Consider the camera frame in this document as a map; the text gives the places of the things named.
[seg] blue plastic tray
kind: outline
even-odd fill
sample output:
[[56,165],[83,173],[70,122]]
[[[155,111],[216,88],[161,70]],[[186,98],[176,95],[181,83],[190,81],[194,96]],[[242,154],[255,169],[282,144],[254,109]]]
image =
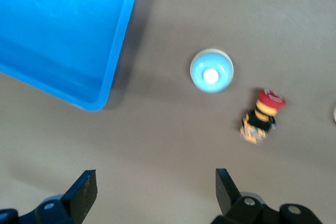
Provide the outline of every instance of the blue plastic tray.
[[101,109],[133,3],[0,0],[0,71],[82,109]]

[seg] yellow ring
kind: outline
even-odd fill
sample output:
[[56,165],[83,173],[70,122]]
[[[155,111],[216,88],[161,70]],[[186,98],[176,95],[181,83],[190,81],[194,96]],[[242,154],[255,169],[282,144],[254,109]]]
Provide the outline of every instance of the yellow ring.
[[254,113],[256,114],[257,119],[263,121],[263,122],[268,122],[268,116],[261,114],[259,111],[255,110]]
[[262,112],[265,113],[266,115],[269,116],[275,116],[278,111],[274,108],[271,108],[267,105],[264,105],[262,102],[260,102],[259,100],[257,101],[257,108]]

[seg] gray table surface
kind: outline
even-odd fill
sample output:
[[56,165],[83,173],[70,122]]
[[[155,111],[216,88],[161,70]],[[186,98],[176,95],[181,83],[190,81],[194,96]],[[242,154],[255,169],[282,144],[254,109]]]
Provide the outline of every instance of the gray table surface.
[[[0,76],[0,209],[21,214],[97,169],[85,223],[210,223],[215,168],[275,209],[334,223],[335,0],[136,0],[105,108],[88,113]],[[198,90],[193,56],[218,48],[235,75]],[[240,139],[260,88],[288,105],[261,146]]]

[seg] screw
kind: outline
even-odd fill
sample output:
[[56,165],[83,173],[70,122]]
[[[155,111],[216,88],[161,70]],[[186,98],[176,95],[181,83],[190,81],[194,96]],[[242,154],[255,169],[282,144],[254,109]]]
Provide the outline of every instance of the screw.
[[296,206],[289,206],[288,211],[290,211],[294,215],[300,215],[301,214],[300,209]]
[[53,208],[54,207],[54,203],[49,203],[49,204],[46,204],[45,206],[44,206],[44,210],[48,210],[48,209],[51,209],[51,208]]
[[2,214],[0,214],[0,220],[6,219],[8,216],[8,213],[3,212]]
[[251,198],[246,198],[244,200],[244,203],[248,206],[254,206],[256,204],[256,202],[254,200],[252,200]]

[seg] white button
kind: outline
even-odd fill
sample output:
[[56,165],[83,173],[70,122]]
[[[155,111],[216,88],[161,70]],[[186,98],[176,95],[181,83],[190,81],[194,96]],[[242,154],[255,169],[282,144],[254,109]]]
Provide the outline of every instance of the white button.
[[216,69],[209,68],[204,71],[203,78],[206,83],[215,84],[219,79],[219,75]]

